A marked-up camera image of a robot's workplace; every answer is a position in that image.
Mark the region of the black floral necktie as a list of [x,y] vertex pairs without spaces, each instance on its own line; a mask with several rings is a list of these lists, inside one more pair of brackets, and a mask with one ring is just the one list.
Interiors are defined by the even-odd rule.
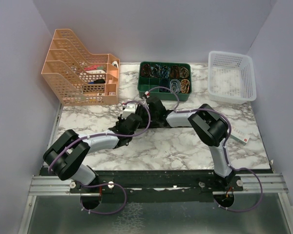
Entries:
[[[109,130],[124,135],[131,135],[134,134],[136,130],[145,129],[147,127],[147,122],[142,122],[137,126],[137,124],[126,124],[125,122],[119,123],[116,122],[114,127],[109,128]],[[152,121],[150,123],[149,129],[156,129],[156,128],[171,128],[166,122],[155,122]]]

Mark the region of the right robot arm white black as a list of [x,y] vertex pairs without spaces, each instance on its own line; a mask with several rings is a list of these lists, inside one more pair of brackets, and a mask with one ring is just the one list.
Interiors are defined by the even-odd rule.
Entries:
[[225,191],[232,185],[235,172],[230,167],[226,142],[231,132],[228,121],[213,110],[208,104],[203,104],[195,110],[167,110],[157,97],[146,99],[147,108],[141,104],[135,113],[142,118],[140,129],[149,128],[185,128],[194,129],[200,140],[209,147],[213,163],[215,187]]

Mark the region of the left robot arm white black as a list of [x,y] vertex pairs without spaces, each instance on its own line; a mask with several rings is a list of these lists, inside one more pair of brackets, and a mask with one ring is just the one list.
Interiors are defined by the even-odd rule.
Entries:
[[114,127],[92,138],[81,136],[72,129],[67,130],[44,153],[43,160],[60,180],[76,180],[85,191],[93,192],[98,187],[98,180],[96,173],[82,164],[86,155],[127,146],[141,123],[142,118],[138,114],[130,114],[126,119],[119,119]]

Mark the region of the green compartment tray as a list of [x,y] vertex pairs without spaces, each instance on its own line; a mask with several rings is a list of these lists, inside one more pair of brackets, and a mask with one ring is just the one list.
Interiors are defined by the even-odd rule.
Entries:
[[187,63],[141,62],[137,89],[139,97],[149,91],[160,100],[185,102],[192,92],[191,67]]

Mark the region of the orange plastic file organizer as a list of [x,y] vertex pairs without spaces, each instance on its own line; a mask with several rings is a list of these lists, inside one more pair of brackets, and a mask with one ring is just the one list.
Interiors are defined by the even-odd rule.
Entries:
[[119,102],[120,60],[89,52],[70,29],[55,30],[41,75],[64,106]]

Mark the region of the white plastic basket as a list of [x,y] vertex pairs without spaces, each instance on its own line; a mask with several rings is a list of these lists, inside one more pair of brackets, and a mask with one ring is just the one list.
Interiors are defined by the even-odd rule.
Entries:
[[244,104],[256,100],[252,58],[237,53],[209,52],[208,93],[210,100],[216,102]]

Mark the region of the small white red box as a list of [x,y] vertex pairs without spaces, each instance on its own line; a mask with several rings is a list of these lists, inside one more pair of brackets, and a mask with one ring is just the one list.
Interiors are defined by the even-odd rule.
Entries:
[[234,126],[231,127],[230,137],[243,145],[246,145],[250,139],[250,136],[248,134],[244,133]]

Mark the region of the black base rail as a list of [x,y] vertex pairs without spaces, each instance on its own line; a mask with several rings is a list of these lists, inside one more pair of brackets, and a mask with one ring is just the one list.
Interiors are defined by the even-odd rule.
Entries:
[[213,202],[213,196],[226,192],[243,191],[240,176],[233,176],[227,185],[212,170],[190,171],[98,171],[95,184],[86,188],[76,183],[70,189],[88,201],[103,203],[160,203],[160,202]]

